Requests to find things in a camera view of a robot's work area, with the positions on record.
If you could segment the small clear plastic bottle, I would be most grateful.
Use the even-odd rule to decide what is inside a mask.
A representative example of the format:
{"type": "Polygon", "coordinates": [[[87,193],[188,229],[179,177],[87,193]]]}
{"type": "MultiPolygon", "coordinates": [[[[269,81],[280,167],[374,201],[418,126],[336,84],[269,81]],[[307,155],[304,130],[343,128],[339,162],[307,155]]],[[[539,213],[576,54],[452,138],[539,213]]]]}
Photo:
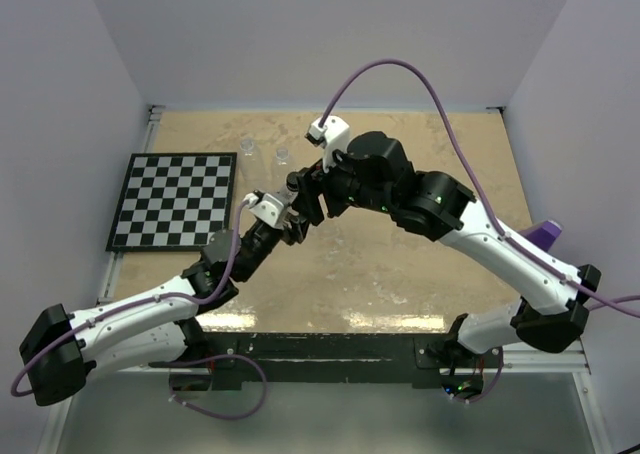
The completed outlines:
{"type": "Polygon", "coordinates": [[[296,199],[298,197],[298,191],[291,189],[287,184],[283,185],[279,191],[278,196],[282,201],[285,208],[296,211],[296,199]]]}

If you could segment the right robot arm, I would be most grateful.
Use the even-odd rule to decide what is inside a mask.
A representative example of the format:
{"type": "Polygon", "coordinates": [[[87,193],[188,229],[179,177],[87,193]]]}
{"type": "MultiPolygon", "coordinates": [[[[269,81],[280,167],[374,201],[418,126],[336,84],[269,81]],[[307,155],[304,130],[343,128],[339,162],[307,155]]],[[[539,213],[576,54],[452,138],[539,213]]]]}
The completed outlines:
{"type": "Polygon", "coordinates": [[[510,285],[515,303],[481,315],[456,318],[442,351],[459,367],[480,354],[522,341],[560,353],[584,332],[589,317],[581,285],[599,271],[559,261],[519,233],[493,225],[472,191],[440,171],[417,171],[402,144],[370,131],[336,151],[333,166],[321,161],[288,175],[293,207],[313,225],[357,207],[381,212],[408,233],[457,250],[510,285]]]}

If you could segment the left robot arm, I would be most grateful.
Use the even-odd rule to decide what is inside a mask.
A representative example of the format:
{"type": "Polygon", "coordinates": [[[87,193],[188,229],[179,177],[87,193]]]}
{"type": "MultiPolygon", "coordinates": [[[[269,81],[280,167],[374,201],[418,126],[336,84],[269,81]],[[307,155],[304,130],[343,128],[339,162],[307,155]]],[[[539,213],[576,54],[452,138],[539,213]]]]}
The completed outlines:
{"type": "Polygon", "coordinates": [[[255,221],[244,234],[214,233],[194,264],[152,289],[74,312],[61,304],[44,309],[20,344],[24,367],[12,396],[50,406],[102,374],[139,364],[200,364],[207,342],[197,316],[232,300],[237,283],[247,281],[279,243],[301,243],[310,227],[296,212],[251,212],[255,221]]]}

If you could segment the clear bottle back right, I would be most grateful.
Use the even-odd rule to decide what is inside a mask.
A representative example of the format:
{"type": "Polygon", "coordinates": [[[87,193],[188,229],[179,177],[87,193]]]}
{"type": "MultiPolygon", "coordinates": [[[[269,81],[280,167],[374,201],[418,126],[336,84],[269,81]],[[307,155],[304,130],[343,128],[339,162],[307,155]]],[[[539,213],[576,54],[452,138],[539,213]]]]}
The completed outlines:
{"type": "Polygon", "coordinates": [[[272,189],[279,190],[286,184],[288,174],[296,170],[296,161],[291,151],[284,146],[277,147],[271,161],[272,189]]]}

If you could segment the clear bottle back left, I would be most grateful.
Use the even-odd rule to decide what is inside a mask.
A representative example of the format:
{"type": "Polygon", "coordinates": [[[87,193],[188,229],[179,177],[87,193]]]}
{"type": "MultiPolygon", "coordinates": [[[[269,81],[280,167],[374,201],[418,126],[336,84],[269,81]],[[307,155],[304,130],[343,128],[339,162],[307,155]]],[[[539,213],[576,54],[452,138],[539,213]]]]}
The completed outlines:
{"type": "Polygon", "coordinates": [[[259,146],[253,138],[241,140],[239,150],[241,174],[250,191],[266,191],[268,176],[259,146]]]}

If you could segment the black white checkerboard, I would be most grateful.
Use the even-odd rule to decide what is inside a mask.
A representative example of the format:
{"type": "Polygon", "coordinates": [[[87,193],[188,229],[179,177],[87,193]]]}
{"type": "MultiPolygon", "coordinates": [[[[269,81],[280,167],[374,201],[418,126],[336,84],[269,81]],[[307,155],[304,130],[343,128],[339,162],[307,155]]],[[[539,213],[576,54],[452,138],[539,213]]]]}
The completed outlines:
{"type": "Polygon", "coordinates": [[[233,218],[237,154],[150,153],[131,174],[140,189],[126,252],[195,252],[233,218]]]}

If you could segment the purple object table edge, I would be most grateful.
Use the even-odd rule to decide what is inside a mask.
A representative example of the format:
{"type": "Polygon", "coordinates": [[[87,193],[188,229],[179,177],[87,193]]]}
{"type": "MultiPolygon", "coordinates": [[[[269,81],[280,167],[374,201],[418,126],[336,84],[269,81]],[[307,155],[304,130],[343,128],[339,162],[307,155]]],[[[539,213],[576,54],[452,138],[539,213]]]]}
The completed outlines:
{"type": "Polygon", "coordinates": [[[562,231],[563,226],[559,222],[548,219],[521,230],[519,234],[540,250],[548,252],[562,231]]]}

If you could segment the aluminium rail left edge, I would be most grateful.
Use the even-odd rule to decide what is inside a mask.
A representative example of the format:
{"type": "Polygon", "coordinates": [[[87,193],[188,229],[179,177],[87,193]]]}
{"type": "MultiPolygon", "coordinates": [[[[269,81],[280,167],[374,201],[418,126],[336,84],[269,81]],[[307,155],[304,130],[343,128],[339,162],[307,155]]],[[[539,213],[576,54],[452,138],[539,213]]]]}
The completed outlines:
{"type": "Polygon", "coordinates": [[[94,304],[95,307],[102,308],[115,301],[119,274],[122,268],[124,254],[128,249],[126,240],[124,239],[124,228],[130,227],[136,217],[136,200],[129,192],[137,192],[141,185],[139,179],[135,179],[133,182],[130,181],[131,174],[138,168],[145,166],[144,161],[139,161],[139,158],[148,157],[153,151],[157,132],[165,110],[166,107],[164,105],[152,105],[149,107],[143,143],[141,147],[130,156],[128,161],[107,242],[109,262],[98,290],[97,300],[94,304]]]}

